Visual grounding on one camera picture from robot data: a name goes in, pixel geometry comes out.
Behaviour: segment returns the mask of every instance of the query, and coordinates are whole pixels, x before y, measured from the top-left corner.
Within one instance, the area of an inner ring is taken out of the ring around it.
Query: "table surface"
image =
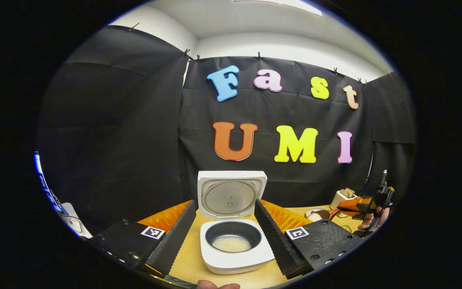
[[[330,209],[329,206],[317,207]],[[315,206],[286,209],[300,216],[304,216],[306,211],[310,208],[315,208]],[[253,220],[257,222],[254,214],[251,216],[243,217],[242,219]],[[209,221],[214,221],[214,219],[202,216],[199,210],[196,211],[196,218],[194,223],[192,223],[190,230],[186,235],[183,245],[179,250],[178,256],[176,257],[176,260],[170,269],[169,275],[194,284],[197,284],[197,282],[202,279],[210,280],[211,282],[215,283],[217,287],[230,283],[238,283],[244,289],[272,287],[281,283],[295,280],[295,278],[300,277],[298,276],[288,280],[281,273],[275,259],[263,267],[250,272],[232,275],[219,275],[212,273],[204,264],[199,241],[201,225]],[[340,225],[342,228],[349,232],[357,230],[357,227],[361,224],[361,220],[353,220],[349,216],[346,216],[345,218],[335,216],[332,219],[332,222]]]

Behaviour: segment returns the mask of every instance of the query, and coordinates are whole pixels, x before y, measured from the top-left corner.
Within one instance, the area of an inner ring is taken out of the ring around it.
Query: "black fabric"
[[[236,65],[238,95],[218,102],[217,90],[207,79],[213,73]],[[272,92],[257,88],[253,80],[259,69],[273,69],[281,75],[282,91]],[[330,96],[312,96],[310,79],[322,77],[328,82]],[[351,85],[357,92],[359,104],[353,110],[347,103],[343,88]],[[268,182],[263,199],[284,207],[303,207],[329,204],[334,193],[342,188],[363,188],[373,153],[373,132],[369,117],[369,99],[365,86],[357,80],[335,75],[327,69],[300,62],[255,57],[215,57],[191,61],[183,86],[180,114],[180,159],[182,188],[185,199],[196,198],[199,170],[262,170]],[[217,121],[235,125],[231,132],[230,148],[242,147],[242,123],[254,123],[251,155],[242,161],[220,158],[213,148]],[[274,156],[279,149],[277,126],[291,126],[297,137],[305,128],[318,131],[315,163],[300,160],[277,163]],[[340,140],[337,133],[352,133],[352,163],[338,163]]]
[[[416,109],[405,81],[389,73],[365,86],[371,100],[374,156],[365,185],[369,195],[375,192],[387,170],[386,181],[395,189],[392,202],[398,204],[413,174],[416,158]]]
[[[94,233],[185,201],[177,130],[188,57],[128,29],[107,26],[70,56],[38,121],[46,181]]]

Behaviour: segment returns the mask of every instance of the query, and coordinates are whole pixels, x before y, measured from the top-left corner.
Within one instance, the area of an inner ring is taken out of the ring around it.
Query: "person's hand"
[[[232,284],[227,284],[222,287],[218,287],[215,285],[215,283],[208,281],[208,280],[199,280],[197,282],[197,287],[196,289],[240,289],[240,285],[236,283]]]
[[[376,209],[377,214],[380,214],[383,208],[381,206],[378,206]],[[388,218],[388,215],[390,214],[390,208],[386,208],[385,211],[383,212],[383,215],[381,216],[379,223],[377,224],[377,227],[375,229],[379,228],[383,223],[386,221]],[[369,227],[370,223],[374,221],[374,214],[368,214],[367,217],[363,220],[363,223],[358,226],[358,230],[365,230]]]

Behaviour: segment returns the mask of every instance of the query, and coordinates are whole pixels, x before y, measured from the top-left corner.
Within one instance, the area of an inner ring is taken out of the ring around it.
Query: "inner lid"
[[[238,216],[254,206],[256,190],[249,181],[217,181],[202,196],[204,208],[217,216]]]

